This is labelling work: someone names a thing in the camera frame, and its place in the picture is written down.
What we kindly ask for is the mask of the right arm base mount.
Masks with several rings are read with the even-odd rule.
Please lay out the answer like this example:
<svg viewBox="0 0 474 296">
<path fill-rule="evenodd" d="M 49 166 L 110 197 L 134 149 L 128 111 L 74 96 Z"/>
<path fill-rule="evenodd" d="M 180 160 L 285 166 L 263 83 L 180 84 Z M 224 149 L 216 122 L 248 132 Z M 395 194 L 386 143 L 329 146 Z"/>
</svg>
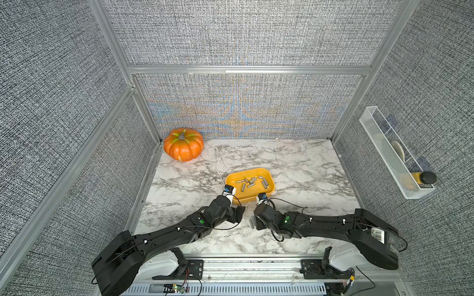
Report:
<svg viewBox="0 0 474 296">
<path fill-rule="evenodd" d="M 303 274 L 305 279 L 338 279 L 344 280 L 346 285 L 350 285 L 355 280 L 355 272 L 353 268 L 346 271 L 340 271 L 330 265 L 330 253 L 332 247 L 327 247 L 323 253 L 322 259 L 318 260 L 301 260 L 301 268 L 299 272 Z"/>
</svg>

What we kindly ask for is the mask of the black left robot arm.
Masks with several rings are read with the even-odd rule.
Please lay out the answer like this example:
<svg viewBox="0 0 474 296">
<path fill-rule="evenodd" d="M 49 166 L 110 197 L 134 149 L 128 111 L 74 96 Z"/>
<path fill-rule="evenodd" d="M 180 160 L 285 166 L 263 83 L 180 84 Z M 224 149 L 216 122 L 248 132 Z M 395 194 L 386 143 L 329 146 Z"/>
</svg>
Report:
<svg viewBox="0 0 474 296">
<path fill-rule="evenodd" d="M 91 262 L 91 284 L 99 287 L 102 296 L 119 296 L 132 285 L 140 267 L 154 256 L 221 230 L 219 225 L 223 222 L 237 226 L 246 207 L 233 207 L 232 199 L 233 196 L 217 196 L 209 206 L 199 208 L 181 222 L 152 233 L 133 235 L 122 231 Z"/>
</svg>

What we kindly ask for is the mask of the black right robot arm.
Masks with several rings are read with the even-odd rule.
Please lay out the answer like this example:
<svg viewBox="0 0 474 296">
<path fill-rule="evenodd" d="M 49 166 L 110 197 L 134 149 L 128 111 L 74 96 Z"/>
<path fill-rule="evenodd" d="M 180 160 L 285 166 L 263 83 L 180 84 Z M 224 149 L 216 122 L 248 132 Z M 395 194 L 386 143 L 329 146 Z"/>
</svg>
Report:
<svg viewBox="0 0 474 296">
<path fill-rule="evenodd" d="M 399 232 L 381 218 L 361 208 L 343 216 L 281 213 L 261 203 L 255 211 L 258 230 L 270 229 L 284 239 L 329 238 L 351 243 L 371 264 L 385 270 L 399 268 Z"/>
</svg>

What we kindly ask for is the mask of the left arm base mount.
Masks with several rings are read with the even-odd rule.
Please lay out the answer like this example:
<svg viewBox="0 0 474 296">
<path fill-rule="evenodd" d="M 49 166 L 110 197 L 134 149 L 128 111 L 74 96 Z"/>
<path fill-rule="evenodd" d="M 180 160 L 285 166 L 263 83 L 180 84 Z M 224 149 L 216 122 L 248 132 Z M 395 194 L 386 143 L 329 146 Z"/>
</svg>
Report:
<svg viewBox="0 0 474 296">
<path fill-rule="evenodd" d="M 204 260 L 189 260 L 177 247 L 156 256 L 156 258 L 158 271 L 153 272 L 153 280 L 178 280 L 186 277 L 202 279 Z"/>
</svg>

